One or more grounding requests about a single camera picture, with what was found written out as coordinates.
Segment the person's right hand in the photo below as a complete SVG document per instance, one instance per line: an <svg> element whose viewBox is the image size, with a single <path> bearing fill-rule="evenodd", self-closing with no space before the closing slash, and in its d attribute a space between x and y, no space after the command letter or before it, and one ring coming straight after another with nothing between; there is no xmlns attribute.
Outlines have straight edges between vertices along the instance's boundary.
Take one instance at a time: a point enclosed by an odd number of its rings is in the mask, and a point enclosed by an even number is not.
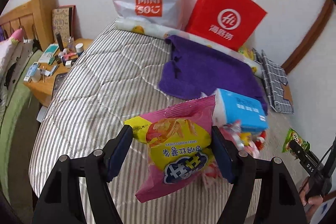
<svg viewBox="0 0 336 224"><path fill-rule="evenodd" d="M313 215L323 203L323 197L321 195L318 195L310 197L307 200L305 196L308 190L309 190L309 177L303 180L301 187L299 189L299 197L303 206L305 207L307 223L310 223L311 219L313 218Z"/></svg>

